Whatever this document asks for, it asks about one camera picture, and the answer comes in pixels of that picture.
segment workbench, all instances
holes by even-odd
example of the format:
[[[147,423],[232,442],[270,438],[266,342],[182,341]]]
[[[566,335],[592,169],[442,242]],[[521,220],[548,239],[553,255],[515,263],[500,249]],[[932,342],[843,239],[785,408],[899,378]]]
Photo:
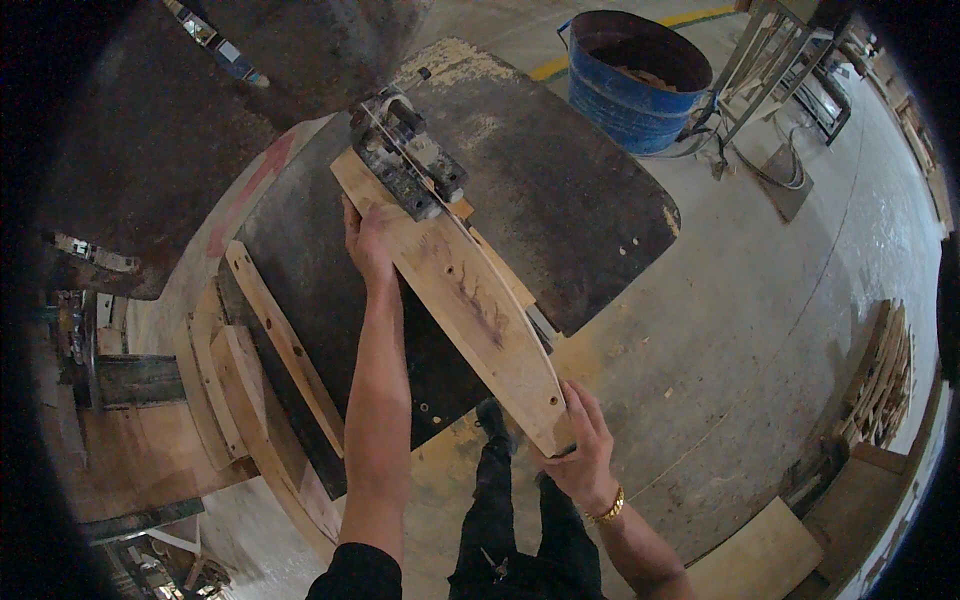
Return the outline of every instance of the workbench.
[[[417,70],[432,76],[423,81]],[[431,135],[469,173],[467,218],[571,336],[657,259],[680,214],[653,177],[542,84],[492,55],[443,39],[396,79]],[[348,145],[349,115],[311,139],[236,235],[296,330],[342,415],[364,313],[364,285],[344,247],[339,183],[330,163]],[[250,328],[265,373],[330,496],[346,490],[337,458],[266,332],[222,265],[232,322]],[[423,304],[401,284],[413,394],[411,446],[420,446],[490,393]]]

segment red marking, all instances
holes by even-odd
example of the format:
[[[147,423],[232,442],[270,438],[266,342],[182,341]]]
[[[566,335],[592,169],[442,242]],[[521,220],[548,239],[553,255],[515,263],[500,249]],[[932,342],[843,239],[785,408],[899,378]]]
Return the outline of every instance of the red marking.
[[[227,251],[227,248],[224,246],[224,234],[227,233],[229,226],[236,220],[247,202],[250,201],[253,190],[255,190],[268,175],[274,173],[276,176],[283,170],[287,157],[290,155],[290,147],[293,146],[294,137],[296,137],[296,135],[293,130],[290,130],[263,152],[263,162],[256,168],[250,180],[247,181],[247,184],[240,190],[236,199],[230,204],[229,208],[227,208],[227,213],[223,219],[213,226],[213,231],[210,232],[210,240],[206,243],[206,255],[208,257],[220,258],[224,255],[224,252]]]

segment black pants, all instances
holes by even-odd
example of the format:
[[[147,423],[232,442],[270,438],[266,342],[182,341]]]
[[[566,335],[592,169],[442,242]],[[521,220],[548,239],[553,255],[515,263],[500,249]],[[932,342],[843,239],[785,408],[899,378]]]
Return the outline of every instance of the black pants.
[[[542,563],[544,569],[534,570],[539,570],[543,577],[555,577],[559,573],[577,589],[590,595],[599,594],[599,553],[596,544],[587,535],[573,501],[545,475],[539,485],[542,539],[534,561]],[[499,436],[487,442],[477,465],[473,506],[464,517],[460,556],[456,570],[449,578],[451,584],[455,581],[496,579],[497,575],[484,556],[484,550],[495,565],[507,559],[508,580],[514,575],[516,567],[524,568],[532,562],[530,557],[516,551],[509,442]],[[451,586],[450,597],[457,597],[454,586]]]

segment bucket handle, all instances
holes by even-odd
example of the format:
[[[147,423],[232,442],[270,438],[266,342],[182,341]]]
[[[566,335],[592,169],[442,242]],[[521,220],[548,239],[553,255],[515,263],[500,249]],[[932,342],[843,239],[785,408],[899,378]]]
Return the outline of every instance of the bucket handle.
[[[572,22],[573,22],[573,19],[570,19],[570,20],[568,20],[567,22],[565,22],[563,25],[561,25],[560,27],[557,28],[557,37],[559,37],[559,38],[560,38],[560,41],[564,43],[564,48],[566,49],[567,52],[570,51],[570,47],[569,47],[568,45],[566,45],[566,40],[564,39],[563,36],[561,36],[561,33],[563,33],[564,30],[565,30],[567,27],[569,27],[569,26],[570,26],[570,23],[572,23]]]

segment concrete floor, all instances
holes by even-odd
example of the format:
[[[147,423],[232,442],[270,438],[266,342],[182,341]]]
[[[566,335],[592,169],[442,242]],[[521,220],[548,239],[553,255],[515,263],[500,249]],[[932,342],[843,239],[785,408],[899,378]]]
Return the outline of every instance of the concrete floor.
[[[602,6],[662,18],[723,3],[438,0],[414,45],[461,36],[531,71],[563,55],[557,26]],[[681,33],[718,73],[745,24],[735,15]],[[792,465],[819,453],[879,300],[903,299],[916,336],[917,405],[892,449],[905,452],[919,426],[935,360],[939,229],[887,107],[855,75],[848,88],[852,119],[831,148],[816,130],[796,136],[815,185],[789,225],[742,164],[716,182],[703,156],[642,161],[681,211],[680,238],[552,356],[561,377],[601,398],[615,423],[616,476],[685,561],[735,532],[785,491]],[[565,80],[551,89],[563,95]],[[806,119],[796,106],[777,118],[785,131]],[[773,123],[763,122],[736,139],[757,164],[780,142]],[[182,264],[191,261],[185,255]],[[137,327],[160,324],[141,319]],[[467,415],[414,453],[406,597],[446,595],[482,442]],[[517,545],[535,552],[540,517],[526,448],[514,465]],[[241,571],[230,597],[306,593],[322,567],[262,481],[204,503],[204,541]],[[603,576],[608,597],[633,597],[606,558]]]

